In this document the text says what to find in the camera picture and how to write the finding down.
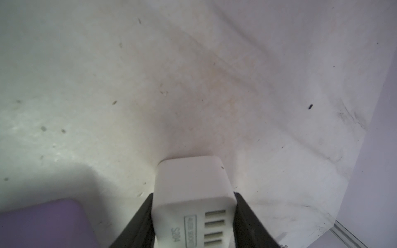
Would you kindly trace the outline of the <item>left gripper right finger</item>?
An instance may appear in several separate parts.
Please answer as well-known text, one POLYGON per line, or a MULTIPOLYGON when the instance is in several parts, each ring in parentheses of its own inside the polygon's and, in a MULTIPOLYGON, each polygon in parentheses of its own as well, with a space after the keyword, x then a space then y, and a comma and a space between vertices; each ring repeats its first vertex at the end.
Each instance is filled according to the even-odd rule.
POLYGON ((235 192, 237 206, 233 222, 236 248, 281 248, 260 222, 241 194, 235 192))

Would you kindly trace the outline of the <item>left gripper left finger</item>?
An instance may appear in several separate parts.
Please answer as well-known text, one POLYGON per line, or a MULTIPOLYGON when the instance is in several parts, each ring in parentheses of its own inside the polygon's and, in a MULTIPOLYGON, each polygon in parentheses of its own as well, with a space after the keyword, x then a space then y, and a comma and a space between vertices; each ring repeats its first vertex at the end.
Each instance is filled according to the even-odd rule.
POLYGON ((155 230, 152 221, 153 193, 151 193, 136 214, 109 246, 109 248, 153 248, 155 230))

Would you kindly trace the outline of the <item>white power strip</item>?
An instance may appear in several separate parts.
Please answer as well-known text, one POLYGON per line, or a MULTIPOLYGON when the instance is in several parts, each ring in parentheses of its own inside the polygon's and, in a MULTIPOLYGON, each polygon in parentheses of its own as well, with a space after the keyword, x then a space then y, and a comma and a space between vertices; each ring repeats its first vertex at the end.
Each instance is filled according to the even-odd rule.
POLYGON ((158 165, 152 221, 158 248, 227 248, 237 200, 216 156, 158 165))

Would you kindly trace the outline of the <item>purple power strip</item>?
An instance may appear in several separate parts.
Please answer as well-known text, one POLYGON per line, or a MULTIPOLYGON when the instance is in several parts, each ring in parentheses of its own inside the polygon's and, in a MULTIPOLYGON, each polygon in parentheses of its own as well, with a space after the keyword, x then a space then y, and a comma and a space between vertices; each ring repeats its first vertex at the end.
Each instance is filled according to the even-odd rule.
POLYGON ((2 248, 98 248, 76 200, 59 199, 1 213, 2 248))

